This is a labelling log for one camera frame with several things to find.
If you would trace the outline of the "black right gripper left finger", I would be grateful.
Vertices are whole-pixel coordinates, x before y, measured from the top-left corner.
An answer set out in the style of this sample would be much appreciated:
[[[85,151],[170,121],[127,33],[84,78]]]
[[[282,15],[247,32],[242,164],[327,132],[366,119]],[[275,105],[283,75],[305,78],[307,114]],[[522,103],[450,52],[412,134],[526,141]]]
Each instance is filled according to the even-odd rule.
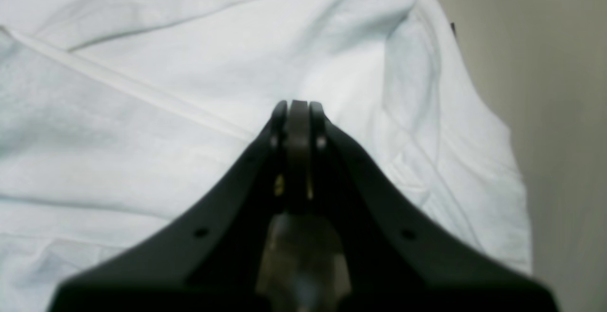
[[[272,218],[299,189],[299,102],[280,101],[221,180],[170,225],[64,281],[53,312],[270,312],[256,292]]]

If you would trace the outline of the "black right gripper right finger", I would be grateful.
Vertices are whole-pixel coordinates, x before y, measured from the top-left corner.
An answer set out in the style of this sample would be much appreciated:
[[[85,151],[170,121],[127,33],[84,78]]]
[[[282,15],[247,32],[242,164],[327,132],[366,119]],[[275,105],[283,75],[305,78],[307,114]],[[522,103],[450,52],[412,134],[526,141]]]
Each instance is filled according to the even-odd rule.
[[[318,102],[298,102],[298,211],[328,219],[351,292],[340,312],[555,312],[542,284],[451,236],[397,191]]]

